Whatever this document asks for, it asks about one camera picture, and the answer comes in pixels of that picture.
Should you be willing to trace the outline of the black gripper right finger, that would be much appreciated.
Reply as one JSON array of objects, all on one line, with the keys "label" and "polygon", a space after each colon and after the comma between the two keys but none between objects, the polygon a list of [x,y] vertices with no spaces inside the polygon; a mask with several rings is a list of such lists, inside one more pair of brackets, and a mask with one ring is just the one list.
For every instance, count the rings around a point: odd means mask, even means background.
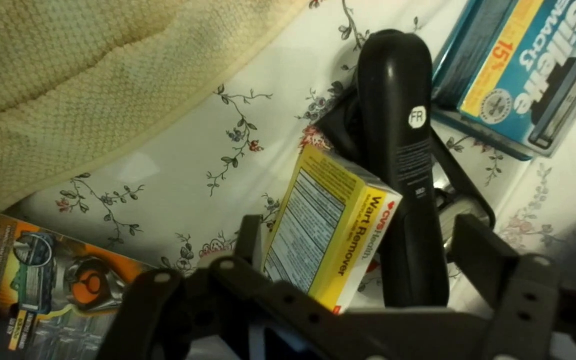
[{"label": "black gripper right finger", "polygon": [[448,261],[460,268],[490,309],[498,309],[515,285],[536,285],[558,295],[560,273],[546,257],[516,253],[472,214],[460,214],[454,220]]}]

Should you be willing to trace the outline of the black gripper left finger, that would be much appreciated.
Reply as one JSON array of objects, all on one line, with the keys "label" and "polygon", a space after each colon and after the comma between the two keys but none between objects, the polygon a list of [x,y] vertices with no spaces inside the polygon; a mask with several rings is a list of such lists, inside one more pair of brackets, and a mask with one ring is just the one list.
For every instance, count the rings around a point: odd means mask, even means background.
[{"label": "black gripper left finger", "polygon": [[262,214],[246,214],[240,223],[235,249],[235,265],[257,274],[267,274],[271,231]]}]

